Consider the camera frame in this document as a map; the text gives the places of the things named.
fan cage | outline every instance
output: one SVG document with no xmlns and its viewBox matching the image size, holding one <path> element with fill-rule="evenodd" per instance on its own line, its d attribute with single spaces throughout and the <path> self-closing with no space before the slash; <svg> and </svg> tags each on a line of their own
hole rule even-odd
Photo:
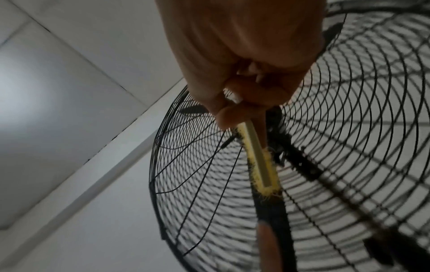
<svg viewBox="0 0 430 272">
<path fill-rule="evenodd" d="M 430 11 L 422 1 L 347 1 L 325 23 L 342 32 L 312 66 L 284 124 L 326 177 L 386 226 L 430 248 Z M 155 137 L 150 194 L 162 239 L 193 271 L 257 271 L 256 216 L 246 154 L 187 88 Z M 317 182 L 279 168 L 298 271 L 386 271 L 371 233 Z"/>
</svg>

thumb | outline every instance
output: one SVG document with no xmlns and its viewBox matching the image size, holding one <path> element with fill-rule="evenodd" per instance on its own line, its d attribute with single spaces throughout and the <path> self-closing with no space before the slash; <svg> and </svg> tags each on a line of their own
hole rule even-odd
<svg viewBox="0 0 430 272">
<path fill-rule="evenodd" d="M 282 260 L 278 241 L 272 228 L 265 222 L 257 225 L 257 242 L 262 272 L 282 272 Z"/>
</svg>

white molding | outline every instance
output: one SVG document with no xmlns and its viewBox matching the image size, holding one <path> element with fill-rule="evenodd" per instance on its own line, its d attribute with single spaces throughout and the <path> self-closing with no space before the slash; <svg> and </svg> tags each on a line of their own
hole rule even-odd
<svg viewBox="0 0 430 272">
<path fill-rule="evenodd" d="M 180 80 L 96 156 L 4 231 L 0 269 L 15 265 L 150 151 L 167 110 L 185 85 L 185 80 Z"/>
</svg>

ceiling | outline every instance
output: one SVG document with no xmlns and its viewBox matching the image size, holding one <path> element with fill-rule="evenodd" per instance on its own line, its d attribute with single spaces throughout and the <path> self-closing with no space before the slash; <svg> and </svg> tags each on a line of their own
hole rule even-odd
<svg viewBox="0 0 430 272">
<path fill-rule="evenodd" d="M 0 0 L 0 229 L 181 78 L 152 0 Z"/>
</svg>

fan guard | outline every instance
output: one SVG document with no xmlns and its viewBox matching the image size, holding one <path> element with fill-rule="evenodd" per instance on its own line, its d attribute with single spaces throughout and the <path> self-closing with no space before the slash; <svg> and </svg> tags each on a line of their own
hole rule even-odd
<svg viewBox="0 0 430 272">
<path fill-rule="evenodd" d="M 342 31 L 312 66 L 283 123 L 294 146 L 381 224 L 430 249 L 430 10 L 347 1 Z M 188 271 L 259 271 L 246 153 L 185 88 L 156 135 L 150 192 L 162 238 Z M 185 108 L 195 112 L 184 113 Z M 278 168 L 298 271 L 386 271 L 344 204 L 287 163 Z"/>
</svg>

